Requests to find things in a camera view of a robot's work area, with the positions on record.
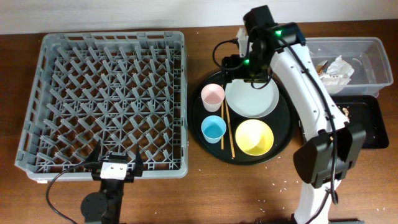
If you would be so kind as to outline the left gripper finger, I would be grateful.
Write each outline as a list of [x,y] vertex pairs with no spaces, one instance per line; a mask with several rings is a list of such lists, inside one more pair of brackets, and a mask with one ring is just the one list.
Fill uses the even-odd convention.
[[142,161],[139,145],[136,145],[136,158],[135,158],[135,167],[134,167],[134,176],[141,177],[144,171],[144,163]]
[[101,150],[101,141],[98,141],[95,148],[92,150],[92,152],[86,158],[84,168],[86,168],[86,169],[97,169],[98,168],[98,166],[100,165],[100,161],[98,159],[100,150]]

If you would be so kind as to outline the grey plate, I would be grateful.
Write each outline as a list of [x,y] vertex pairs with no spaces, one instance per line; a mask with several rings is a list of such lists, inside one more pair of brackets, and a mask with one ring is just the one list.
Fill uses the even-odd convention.
[[279,102],[279,89],[274,80],[264,88],[262,83],[250,83],[235,79],[225,88],[228,106],[238,115],[246,118],[261,118],[270,114]]

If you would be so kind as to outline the pink cup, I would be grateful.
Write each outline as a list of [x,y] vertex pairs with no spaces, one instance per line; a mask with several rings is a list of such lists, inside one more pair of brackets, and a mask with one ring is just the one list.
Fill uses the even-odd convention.
[[204,108],[209,112],[215,112],[221,107],[225,98],[225,93],[223,87],[210,83],[203,87],[200,96]]

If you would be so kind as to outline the gold snack wrapper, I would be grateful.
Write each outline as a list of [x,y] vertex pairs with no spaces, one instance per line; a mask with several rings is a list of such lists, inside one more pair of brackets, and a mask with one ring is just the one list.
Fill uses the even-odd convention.
[[327,63],[328,63],[328,61],[327,61],[327,60],[324,60],[324,61],[320,62],[320,63],[316,66],[316,71],[317,71],[317,73],[318,73],[319,75],[323,73],[323,71],[324,71],[324,69],[325,69]]

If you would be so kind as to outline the yellow bowl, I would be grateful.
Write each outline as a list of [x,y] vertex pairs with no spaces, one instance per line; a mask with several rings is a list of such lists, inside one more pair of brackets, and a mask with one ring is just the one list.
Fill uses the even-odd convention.
[[234,136],[240,150],[249,156],[263,156],[274,145],[271,128],[258,119],[243,121],[237,127]]

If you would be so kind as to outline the blue cup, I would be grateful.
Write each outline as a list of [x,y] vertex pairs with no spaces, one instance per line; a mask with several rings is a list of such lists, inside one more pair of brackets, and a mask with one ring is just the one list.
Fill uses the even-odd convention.
[[221,122],[221,117],[216,115],[208,116],[202,121],[201,131],[208,143],[215,144],[221,140]]

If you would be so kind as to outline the white napkin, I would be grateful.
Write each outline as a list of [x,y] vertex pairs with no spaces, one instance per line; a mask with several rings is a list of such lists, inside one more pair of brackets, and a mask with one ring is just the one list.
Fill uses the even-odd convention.
[[320,70],[318,74],[327,92],[336,95],[351,81],[353,73],[354,68],[339,55],[325,72]]

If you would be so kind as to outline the food scraps pile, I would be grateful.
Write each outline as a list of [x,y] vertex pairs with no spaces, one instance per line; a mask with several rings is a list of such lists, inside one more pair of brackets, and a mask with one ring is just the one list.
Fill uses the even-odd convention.
[[346,116],[347,118],[349,118],[349,111],[348,111],[348,109],[347,109],[347,108],[342,108],[342,110],[343,110],[345,116]]

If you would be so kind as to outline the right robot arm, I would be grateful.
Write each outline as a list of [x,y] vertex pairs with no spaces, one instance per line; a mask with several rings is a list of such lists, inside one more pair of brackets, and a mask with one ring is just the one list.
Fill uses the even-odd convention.
[[298,113],[305,138],[294,153],[303,184],[292,223],[329,223],[330,206],[338,204],[336,188],[354,167],[366,132],[361,125],[351,124],[332,100],[296,23],[279,25],[266,5],[251,9],[243,21],[247,33],[234,40],[239,53],[219,64],[223,79],[267,85],[277,75]]

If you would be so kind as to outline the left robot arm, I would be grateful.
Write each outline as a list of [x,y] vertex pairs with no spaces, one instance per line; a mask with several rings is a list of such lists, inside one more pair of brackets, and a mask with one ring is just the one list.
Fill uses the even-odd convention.
[[124,185],[142,176],[144,163],[139,145],[135,146],[136,161],[131,170],[128,169],[127,154],[110,152],[106,159],[100,159],[100,150],[101,143],[98,142],[86,158],[84,168],[91,171],[93,180],[100,182],[100,188],[83,199],[81,214],[85,223],[119,223]]

